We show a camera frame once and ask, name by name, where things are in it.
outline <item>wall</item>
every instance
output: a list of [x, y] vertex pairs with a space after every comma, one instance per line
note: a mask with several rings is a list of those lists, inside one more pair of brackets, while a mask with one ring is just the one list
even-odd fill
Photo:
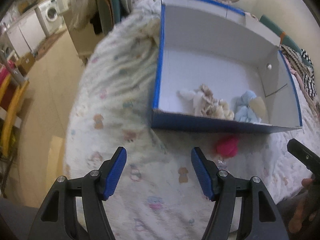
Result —
[[257, 0], [251, 12], [258, 18], [267, 15], [308, 52], [320, 92], [320, 27], [305, 3], [302, 0]]
[[302, 0], [239, 0], [233, 4], [260, 18], [267, 15], [300, 48], [305, 49], [315, 67], [316, 87], [320, 92], [320, 27]]

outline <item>red toy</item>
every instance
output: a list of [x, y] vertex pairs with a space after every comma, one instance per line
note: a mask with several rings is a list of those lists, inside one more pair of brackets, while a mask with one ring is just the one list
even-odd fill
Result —
[[239, 138], [235, 135], [229, 135], [221, 138], [216, 144], [216, 151], [224, 158], [236, 156], [238, 152]]

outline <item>stuffed animal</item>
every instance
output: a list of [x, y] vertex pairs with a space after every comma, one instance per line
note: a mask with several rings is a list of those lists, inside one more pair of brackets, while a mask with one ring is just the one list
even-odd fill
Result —
[[216, 153], [224, 158], [236, 156], [238, 152], [239, 138], [236, 135], [229, 135], [221, 138], [215, 145]]
[[239, 122], [261, 122], [267, 109], [261, 97], [248, 90], [236, 102], [235, 120]]
[[180, 95], [188, 100], [193, 101], [195, 116], [208, 116], [213, 118], [221, 118], [233, 120], [234, 113], [229, 109], [226, 101], [219, 101], [213, 97], [212, 91], [208, 86], [202, 84], [198, 90], [180, 90]]

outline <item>washing machine door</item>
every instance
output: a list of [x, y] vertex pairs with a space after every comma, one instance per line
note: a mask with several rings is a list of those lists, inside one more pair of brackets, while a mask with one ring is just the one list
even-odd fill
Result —
[[54, 22], [58, 18], [58, 13], [55, 6], [50, 6], [45, 11], [45, 17], [48, 22]]

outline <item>bed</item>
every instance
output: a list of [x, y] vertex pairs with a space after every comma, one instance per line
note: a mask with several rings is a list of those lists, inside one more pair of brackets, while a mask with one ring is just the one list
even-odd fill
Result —
[[[96, 47], [79, 83], [66, 135], [65, 174], [82, 177], [127, 150], [127, 164], [113, 196], [104, 203], [116, 239], [201, 239], [214, 203], [202, 193], [190, 161], [198, 146], [220, 169], [233, 176], [262, 179], [274, 201], [295, 195], [311, 176], [287, 152], [296, 138], [319, 152], [320, 125], [293, 77], [303, 128], [274, 134], [239, 135], [237, 156], [213, 153], [223, 134], [150, 128], [159, 44], [160, 0], [141, 0]], [[81, 198], [79, 222], [85, 225]], [[231, 231], [237, 229], [241, 200], [236, 201]]]

